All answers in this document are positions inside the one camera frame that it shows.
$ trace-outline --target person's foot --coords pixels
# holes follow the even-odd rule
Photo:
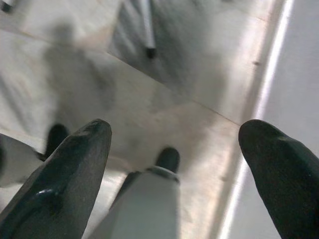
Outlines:
[[[161,151],[155,165],[176,173],[178,171],[179,160],[179,152],[175,148],[167,147]]]
[[[47,159],[68,135],[69,131],[64,125],[57,123],[52,126],[49,131],[44,157]]]

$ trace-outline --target grey floor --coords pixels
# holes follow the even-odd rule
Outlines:
[[[0,13],[0,132],[43,151],[56,122],[71,131],[95,118],[111,124],[84,237],[127,172],[176,147],[181,238],[210,238],[273,2],[154,0],[158,57],[150,61],[137,0],[19,0]],[[0,200],[4,207],[10,196]]]

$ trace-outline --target tiled floor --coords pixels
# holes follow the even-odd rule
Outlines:
[[[273,1],[154,0],[154,62],[141,53],[138,2],[121,2],[26,0],[0,14],[0,132],[43,150],[55,122],[110,123],[111,155],[85,237],[125,173],[176,147],[181,238],[209,238],[267,27],[263,4]]]

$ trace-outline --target black shoe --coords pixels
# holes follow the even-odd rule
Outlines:
[[[155,48],[146,48],[146,55],[150,59],[154,59],[156,57],[156,49]]]
[[[49,131],[44,157],[47,159],[68,135],[68,129],[62,124],[58,123],[52,126]]]
[[[175,148],[168,147],[159,154],[155,165],[177,173],[179,160],[179,152]]]

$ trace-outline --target reflective floor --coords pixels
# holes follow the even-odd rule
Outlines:
[[[86,238],[125,175],[181,154],[181,238],[215,238],[237,132],[274,0],[154,0],[158,57],[139,1],[21,0],[0,13],[0,132],[43,151],[60,122],[110,123],[111,154]],[[0,189],[3,208],[18,185]]]

